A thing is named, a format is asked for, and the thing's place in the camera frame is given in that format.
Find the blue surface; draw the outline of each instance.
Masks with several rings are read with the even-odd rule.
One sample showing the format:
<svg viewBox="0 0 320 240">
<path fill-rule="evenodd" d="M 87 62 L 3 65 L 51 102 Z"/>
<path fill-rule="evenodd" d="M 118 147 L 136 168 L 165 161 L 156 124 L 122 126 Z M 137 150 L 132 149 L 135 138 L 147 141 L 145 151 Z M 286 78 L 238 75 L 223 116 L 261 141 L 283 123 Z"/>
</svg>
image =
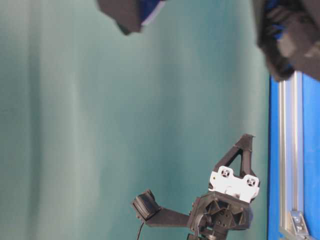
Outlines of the blue surface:
<svg viewBox="0 0 320 240">
<path fill-rule="evenodd" d="M 161 0 L 140 0 L 142 22 L 149 17 Z"/>
<path fill-rule="evenodd" d="M 310 234 L 320 239 L 320 82 L 303 75 L 304 216 Z M 279 233 L 279 95 L 270 82 L 268 239 Z"/>
<path fill-rule="evenodd" d="M 270 79 L 268 239 L 279 239 L 279 84 Z"/>
<path fill-rule="evenodd" d="M 304 216 L 320 239 L 320 82 L 303 75 Z"/>
</svg>

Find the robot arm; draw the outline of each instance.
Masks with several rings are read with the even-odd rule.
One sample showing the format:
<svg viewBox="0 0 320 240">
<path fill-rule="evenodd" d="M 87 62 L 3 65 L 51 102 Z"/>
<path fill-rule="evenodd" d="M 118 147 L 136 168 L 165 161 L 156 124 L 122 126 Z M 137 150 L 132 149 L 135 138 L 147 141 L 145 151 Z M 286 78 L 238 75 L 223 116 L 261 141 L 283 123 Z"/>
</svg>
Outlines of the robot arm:
<svg viewBox="0 0 320 240">
<path fill-rule="evenodd" d="M 229 230 L 245 230 L 253 219 L 250 203 L 259 193 L 260 181 L 251 169 L 253 136 L 241 139 L 214 166 L 208 193 L 197 197 L 190 215 L 159 206 L 150 190 L 132 202 L 136 216 L 150 227 L 189 228 L 188 240 L 225 240 Z M 228 166 L 241 155 L 239 176 Z"/>
</svg>

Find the screw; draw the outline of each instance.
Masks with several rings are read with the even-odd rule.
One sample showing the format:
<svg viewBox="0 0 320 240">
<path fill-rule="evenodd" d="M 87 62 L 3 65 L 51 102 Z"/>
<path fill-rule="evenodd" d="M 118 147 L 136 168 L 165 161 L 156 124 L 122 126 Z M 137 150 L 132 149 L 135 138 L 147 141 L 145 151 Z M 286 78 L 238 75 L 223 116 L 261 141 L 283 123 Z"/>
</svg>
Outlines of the screw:
<svg viewBox="0 0 320 240">
<path fill-rule="evenodd" d="M 293 217 L 293 219 L 297 224 L 300 223 L 300 218 L 299 217 L 295 216 L 295 217 Z"/>
</svg>

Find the metal frame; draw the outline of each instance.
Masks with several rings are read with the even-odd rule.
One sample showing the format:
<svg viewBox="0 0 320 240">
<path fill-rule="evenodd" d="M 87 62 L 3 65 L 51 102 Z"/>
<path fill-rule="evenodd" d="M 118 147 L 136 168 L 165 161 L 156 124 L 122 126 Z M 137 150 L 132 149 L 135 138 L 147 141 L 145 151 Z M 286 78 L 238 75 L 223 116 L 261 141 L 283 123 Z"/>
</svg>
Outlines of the metal frame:
<svg viewBox="0 0 320 240">
<path fill-rule="evenodd" d="M 304 220 L 303 74 L 279 83 L 280 226 L 284 240 L 314 239 Z"/>
</svg>

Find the black triangular bracket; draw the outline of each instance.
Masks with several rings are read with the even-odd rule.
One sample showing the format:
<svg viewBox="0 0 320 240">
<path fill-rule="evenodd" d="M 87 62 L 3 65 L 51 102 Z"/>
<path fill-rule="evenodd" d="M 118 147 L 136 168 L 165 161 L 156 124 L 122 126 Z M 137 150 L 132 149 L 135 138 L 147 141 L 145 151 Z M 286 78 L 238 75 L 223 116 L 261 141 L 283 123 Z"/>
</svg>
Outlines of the black triangular bracket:
<svg viewBox="0 0 320 240">
<path fill-rule="evenodd" d="M 221 166 L 229 167 L 230 164 L 241 155 L 241 168 L 239 176 L 243 178 L 245 175 L 255 176 L 251 169 L 252 141 L 250 134 L 242 135 L 241 139 L 224 155 L 224 157 L 214 166 L 213 171 L 218 172 Z"/>
</svg>

